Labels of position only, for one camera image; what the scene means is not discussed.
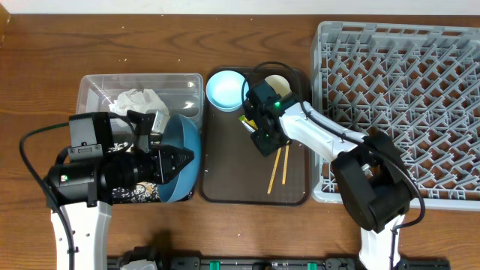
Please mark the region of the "cream cup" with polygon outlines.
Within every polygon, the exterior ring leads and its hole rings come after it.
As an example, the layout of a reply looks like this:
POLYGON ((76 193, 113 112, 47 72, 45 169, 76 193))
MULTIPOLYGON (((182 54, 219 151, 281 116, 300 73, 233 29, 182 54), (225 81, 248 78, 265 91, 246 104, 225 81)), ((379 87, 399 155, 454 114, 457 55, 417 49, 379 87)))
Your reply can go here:
POLYGON ((288 95, 291 92, 288 80, 280 75, 270 75, 265 78, 265 81, 275 90, 281 97, 288 95))

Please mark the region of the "rice food waste pile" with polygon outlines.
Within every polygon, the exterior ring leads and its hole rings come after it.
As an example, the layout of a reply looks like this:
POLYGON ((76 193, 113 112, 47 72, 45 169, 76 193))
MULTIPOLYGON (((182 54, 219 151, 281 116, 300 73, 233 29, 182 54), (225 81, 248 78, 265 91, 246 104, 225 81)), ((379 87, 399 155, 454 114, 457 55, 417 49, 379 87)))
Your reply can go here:
POLYGON ((154 183, 140 182, 134 187, 118 187, 112 191, 114 204, 158 203, 158 186, 154 183))

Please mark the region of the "wooden chopstick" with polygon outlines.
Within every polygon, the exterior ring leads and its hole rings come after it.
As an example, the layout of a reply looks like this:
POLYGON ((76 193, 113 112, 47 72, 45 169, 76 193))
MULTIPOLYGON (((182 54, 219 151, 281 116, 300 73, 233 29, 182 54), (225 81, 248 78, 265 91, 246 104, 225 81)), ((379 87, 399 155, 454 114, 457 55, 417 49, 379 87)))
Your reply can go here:
POLYGON ((283 161, 283 174, 282 174, 282 185, 286 184, 287 181, 287 170, 288 170, 288 160, 289 160, 290 146, 285 146, 284 161, 283 161))
POLYGON ((276 157, 275 157, 275 160, 274 160, 273 169, 272 169, 272 172, 271 172, 271 178, 270 178, 269 183, 268 183, 267 194, 270 194, 272 192, 272 188, 273 188, 273 184, 275 182, 275 176, 276 176, 276 172, 277 172, 277 169, 278 169, 278 163, 279 163, 279 160, 280 160, 280 156, 281 156, 281 148, 279 148, 277 150, 277 154, 276 154, 276 157))

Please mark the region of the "green orange snack wrapper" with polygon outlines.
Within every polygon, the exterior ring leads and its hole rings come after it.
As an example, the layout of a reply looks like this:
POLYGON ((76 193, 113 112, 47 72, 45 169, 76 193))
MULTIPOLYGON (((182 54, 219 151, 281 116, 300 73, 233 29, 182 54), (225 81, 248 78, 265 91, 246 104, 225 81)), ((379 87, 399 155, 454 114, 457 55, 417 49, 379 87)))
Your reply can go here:
POLYGON ((245 129, 251 134, 258 130, 256 123, 253 120, 248 120, 245 115, 241 115, 238 120, 244 125, 245 129))

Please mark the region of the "white napkin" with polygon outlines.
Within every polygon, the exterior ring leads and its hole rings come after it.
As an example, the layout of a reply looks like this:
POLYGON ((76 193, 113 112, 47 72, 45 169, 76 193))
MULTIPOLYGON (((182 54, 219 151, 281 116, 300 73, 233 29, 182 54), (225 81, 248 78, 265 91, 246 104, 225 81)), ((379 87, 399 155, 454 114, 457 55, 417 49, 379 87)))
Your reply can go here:
POLYGON ((159 110, 167 115, 170 114, 166 104, 160 99, 158 94, 149 88, 138 90, 132 88, 123 91, 117 99, 109 105, 109 111, 121 116, 126 116, 128 110, 138 113, 147 113, 149 110, 159 110))

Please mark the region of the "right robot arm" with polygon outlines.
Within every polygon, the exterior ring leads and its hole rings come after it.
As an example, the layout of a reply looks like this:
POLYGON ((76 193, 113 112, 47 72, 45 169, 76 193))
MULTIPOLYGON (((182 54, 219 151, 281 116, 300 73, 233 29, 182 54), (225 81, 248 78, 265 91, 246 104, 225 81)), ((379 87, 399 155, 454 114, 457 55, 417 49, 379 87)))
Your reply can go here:
POLYGON ((343 205, 361 227, 361 263, 394 269, 398 231, 416 189, 392 139, 345 128, 295 94, 281 96, 266 81, 253 88, 245 82, 241 105, 256 124, 250 138, 262 155, 298 141, 330 163, 343 205))

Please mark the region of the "dark blue plate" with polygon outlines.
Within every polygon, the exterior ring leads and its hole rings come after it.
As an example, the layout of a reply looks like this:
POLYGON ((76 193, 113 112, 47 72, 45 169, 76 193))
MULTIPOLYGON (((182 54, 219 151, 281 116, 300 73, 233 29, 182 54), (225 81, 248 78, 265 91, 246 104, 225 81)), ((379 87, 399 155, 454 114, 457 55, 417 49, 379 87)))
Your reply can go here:
POLYGON ((197 126, 192 120, 175 114, 166 125, 162 142, 193 152, 193 160, 172 181, 157 186, 160 201, 172 203, 184 199, 194 188, 200 171, 201 139, 197 126))

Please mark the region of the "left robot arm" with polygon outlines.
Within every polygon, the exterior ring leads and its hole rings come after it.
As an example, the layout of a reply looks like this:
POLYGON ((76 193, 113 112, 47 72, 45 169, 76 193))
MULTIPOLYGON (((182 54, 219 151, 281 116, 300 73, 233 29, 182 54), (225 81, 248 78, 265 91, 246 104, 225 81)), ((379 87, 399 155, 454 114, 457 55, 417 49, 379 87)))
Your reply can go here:
POLYGON ((58 269, 160 269, 155 249, 136 247, 118 259, 107 256, 114 190, 142 182, 156 185, 162 203, 184 200, 193 190, 201 159, 200 134, 183 115, 161 123, 159 112, 90 112, 67 123, 71 145, 50 168, 46 183, 58 269), (114 148, 111 121, 131 130, 114 148))

